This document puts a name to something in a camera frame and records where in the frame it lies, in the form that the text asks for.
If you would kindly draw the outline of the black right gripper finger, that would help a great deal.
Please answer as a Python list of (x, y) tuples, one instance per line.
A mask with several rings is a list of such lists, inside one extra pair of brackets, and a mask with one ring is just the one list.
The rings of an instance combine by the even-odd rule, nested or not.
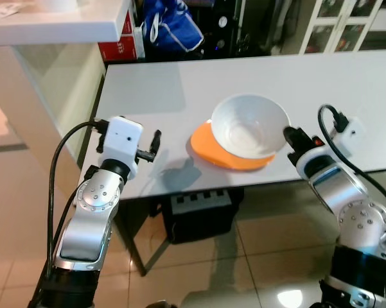
[(286, 126), (283, 129), (283, 135), (293, 152), (304, 149), (304, 131), (301, 127)]

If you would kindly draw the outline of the white bowl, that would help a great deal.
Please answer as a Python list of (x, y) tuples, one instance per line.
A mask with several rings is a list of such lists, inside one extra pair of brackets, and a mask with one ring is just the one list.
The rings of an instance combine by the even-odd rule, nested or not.
[(260, 94), (234, 94), (211, 112), (211, 134), (225, 151), (246, 159), (275, 155), (286, 144), (286, 109)]

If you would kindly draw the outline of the orange plate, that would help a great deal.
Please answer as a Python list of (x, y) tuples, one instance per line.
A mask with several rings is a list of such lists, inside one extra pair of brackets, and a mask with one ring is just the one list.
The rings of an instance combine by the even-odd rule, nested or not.
[(249, 172), (266, 167), (273, 161), (275, 154), (266, 158), (240, 158), (224, 150), (217, 143), (211, 132), (211, 120), (202, 123), (190, 137), (190, 146), (193, 152), (210, 164), (230, 170)]

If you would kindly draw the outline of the white table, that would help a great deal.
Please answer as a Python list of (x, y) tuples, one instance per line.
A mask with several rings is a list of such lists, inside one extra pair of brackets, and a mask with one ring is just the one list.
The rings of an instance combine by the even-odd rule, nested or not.
[(96, 115), (142, 124), (143, 146), (161, 131), (157, 158), (139, 163), (114, 218), (140, 275), (148, 273), (151, 261), (134, 238), (150, 203), (180, 193), (299, 180), (283, 151), (260, 170), (234, 172), (190, 150), (195, 129), (235, 94), (271, 99), (286, 110), (293, 126), (310, 135), (320, 134), (319, 107), (333, 105), (363, 124), (359, 142), (349, 148), (353, 164), (366, 172), (386, 171), (386, 50), (110, 65)]

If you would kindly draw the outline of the black box checkered top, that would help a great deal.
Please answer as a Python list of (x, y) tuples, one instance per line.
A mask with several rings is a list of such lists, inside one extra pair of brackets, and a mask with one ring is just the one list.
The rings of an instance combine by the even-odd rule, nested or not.
[(164, 231), (170, 244), (227, 234), (237, 211), (237, 203), (226, 190), (176, 194), (161, 200)]

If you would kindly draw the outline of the red box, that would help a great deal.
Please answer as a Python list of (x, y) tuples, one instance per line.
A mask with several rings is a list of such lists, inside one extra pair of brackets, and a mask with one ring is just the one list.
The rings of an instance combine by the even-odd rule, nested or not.
[(145, 58), (142, 30), (135, 26), (131, 10), (125, 15), (119, 41), (98, 43), (98, 47), (104, 62), (127, 62)]

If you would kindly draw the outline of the blue bag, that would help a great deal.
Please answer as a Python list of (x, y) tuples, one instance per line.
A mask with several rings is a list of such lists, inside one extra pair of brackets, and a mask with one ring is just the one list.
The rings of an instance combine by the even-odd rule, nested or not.
[(143, 0), (143, 40), (149, 47), (166, 53), (187, 53), (204, 43), (184, 0)]

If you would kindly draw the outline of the white glass door cabinet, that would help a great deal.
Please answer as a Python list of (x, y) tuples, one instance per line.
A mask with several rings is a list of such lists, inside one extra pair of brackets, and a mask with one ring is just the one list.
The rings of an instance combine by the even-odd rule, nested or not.
[(386, 0), (307, 0), (299, 54), (386, 49)]

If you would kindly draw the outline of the black appliance with knobs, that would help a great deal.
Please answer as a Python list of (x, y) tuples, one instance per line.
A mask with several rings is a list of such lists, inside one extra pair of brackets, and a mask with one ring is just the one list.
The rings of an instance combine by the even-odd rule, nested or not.
[(242, 0), (214, 0), (210, 8), (198, 9), (198, 25), (204, 33), (202, 58), (232, 58), (236, 53), (238, 20)]

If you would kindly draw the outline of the white kitchen island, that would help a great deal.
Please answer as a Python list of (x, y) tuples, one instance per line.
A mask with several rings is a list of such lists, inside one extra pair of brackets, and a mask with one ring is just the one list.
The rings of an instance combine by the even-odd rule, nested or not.
[(86, 120), (105, 68), (99, 43), (118, 41), (131, 0), (0, 0), (22, 8), (0, 19), (0, 109), (40, 164)]

